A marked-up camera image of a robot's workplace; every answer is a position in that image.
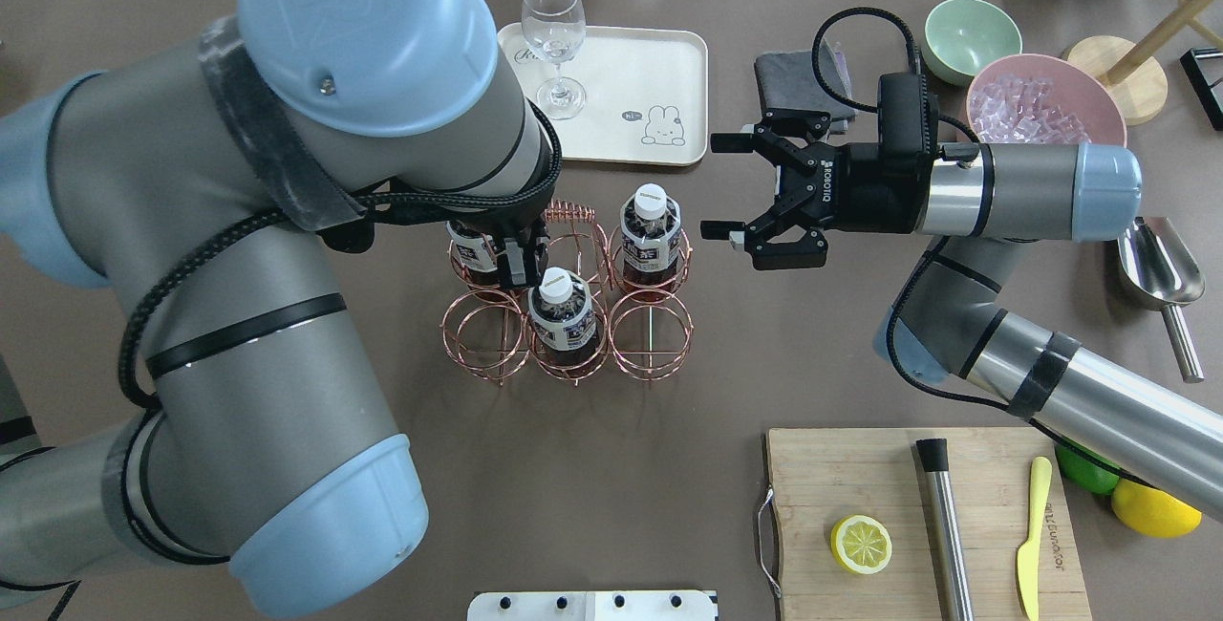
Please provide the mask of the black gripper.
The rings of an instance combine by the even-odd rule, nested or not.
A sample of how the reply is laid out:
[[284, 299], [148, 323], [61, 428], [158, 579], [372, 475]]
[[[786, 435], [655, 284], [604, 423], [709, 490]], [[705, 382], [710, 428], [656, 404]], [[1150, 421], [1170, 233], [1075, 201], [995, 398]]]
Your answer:
[[750, 222], [700, 221], [700, 237], [728, 241], [751, 255], [757, 271], [821, 268], [840, 232], [914, 233], [929, 198], [929, 163], [887, 167], [882, 145], [826, 145], [830, 114], [766, 109], [747, 133], [709, 137], [713, 154], [759, 154], [778, 165], [777, 199]]

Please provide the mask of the robot arm white silver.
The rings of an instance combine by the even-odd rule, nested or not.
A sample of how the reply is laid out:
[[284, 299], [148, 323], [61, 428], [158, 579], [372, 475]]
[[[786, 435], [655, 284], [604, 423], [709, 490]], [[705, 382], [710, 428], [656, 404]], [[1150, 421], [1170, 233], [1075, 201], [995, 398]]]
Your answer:
[[746, 251], [761, 271], [817, 268], [833, 232], [922, 235], [874, 337], [914, 386], [1008, 413], [1123, 477], [1221, 517], [1221, 414], [1192, 403], [1000, 302], [1040, 243], [1114, 240], [1134, 216], [1139, 163], [1117, 145], [981, 145], [936, 141], [929, 115], [882, 112], [874, 143], [828, 145], [819, 112], [767, 112], [713, 134], [718, 154], [756, 154], [777, 171], [759, 218], [704, 221], [706, 240]]

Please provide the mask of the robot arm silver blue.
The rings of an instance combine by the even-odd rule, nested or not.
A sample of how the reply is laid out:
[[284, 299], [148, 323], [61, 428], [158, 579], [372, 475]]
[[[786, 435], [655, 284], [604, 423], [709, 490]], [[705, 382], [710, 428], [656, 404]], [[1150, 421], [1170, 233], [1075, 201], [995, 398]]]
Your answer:
[[2, 608], [227, 564], [292, 619], [393, 572], [428, 509], [318, 233], [426, 203], [508, 235], [521, 284], [559, 160], [484, 0], [238, 0], [5, 116], [2, 233], [117, 295], [141, 414], [73, 445], [4, 439]]

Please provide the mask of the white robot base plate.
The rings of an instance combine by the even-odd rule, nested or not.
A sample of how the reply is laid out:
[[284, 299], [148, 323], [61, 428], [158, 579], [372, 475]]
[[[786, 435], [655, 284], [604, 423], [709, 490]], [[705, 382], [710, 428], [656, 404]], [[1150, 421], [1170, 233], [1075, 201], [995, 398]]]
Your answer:
[[719, 620], [715, 590], [490, 590], [467, 620]]

